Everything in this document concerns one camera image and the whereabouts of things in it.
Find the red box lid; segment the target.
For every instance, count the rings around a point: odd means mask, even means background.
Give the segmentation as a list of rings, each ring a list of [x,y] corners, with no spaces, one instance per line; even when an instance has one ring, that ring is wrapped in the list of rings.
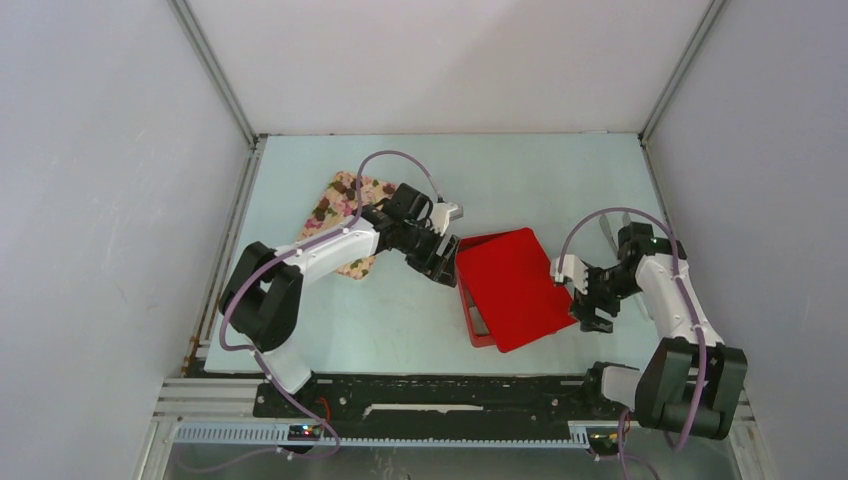
[[[471,291],[495,345],[509,353],[571,327],[572,296],[550,277],[551,260],[535,232],[523,227],[457,253]]]

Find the red chocolate box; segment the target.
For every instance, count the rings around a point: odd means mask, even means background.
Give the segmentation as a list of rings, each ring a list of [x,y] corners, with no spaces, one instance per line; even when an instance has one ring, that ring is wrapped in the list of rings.
[[[506,234],[507,232],[503,231],[463,238],[459,243],[458,254]],[[473,299],[471,291],[465,285],[461,268],[459,266],[456,266],[456,279],[471,345],[475,348],[494,346],[495,340],[483,320],[482,314]]]

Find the floral tray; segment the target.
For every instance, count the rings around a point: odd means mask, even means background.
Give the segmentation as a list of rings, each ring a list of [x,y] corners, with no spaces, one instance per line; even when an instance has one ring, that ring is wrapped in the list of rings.
[[[355,191],[356,179],[356,173],[353,171],[338,171],[332,177],[306,218],[296,237],[297,241],[321,234],[325,230],[344,223],[355,214],[360,204],[359,196]],[[388,199],[397,187],[397,183],[363,176],[361,188],[363,202],[377,204]],[[336,270],[336,273],[353,280],[363,280],[370,274],[375,262],[375,256],[364,257],[343,265]]]

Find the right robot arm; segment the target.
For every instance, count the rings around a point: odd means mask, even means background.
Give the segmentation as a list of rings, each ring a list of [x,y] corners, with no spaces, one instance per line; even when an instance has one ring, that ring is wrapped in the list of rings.
[[[566,254],[552,277],[573,286],[571,314],[585,332],[610,333],[623,300],[639,296],[659,342],[646,367],[598,362],[581,392],[585,411],[606,418],[620,405],[645,427],[722,440],[730,432],[748,362],[726,344],[699,304],[682,245],[633,222],[618,232],[617,264]]]

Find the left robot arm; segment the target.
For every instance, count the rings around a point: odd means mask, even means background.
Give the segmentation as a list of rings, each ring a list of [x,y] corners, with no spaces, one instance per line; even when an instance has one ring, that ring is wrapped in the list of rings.
[[[403,183],[389,198],[367,203],[341,224],[293,245],[248,245],[218,301],[221,347],[233,348],[226,341],[229,328],[246,337],[244,349],[279,389],[278,404],[292,416],[308,414],[316,403],[316,390],[307,383],[312,370],[293,340],[303,289],[384,251],[403,254],[413,270],[455,287],[460,240],[448,227],[462,215],[460,205],[433,201]]]

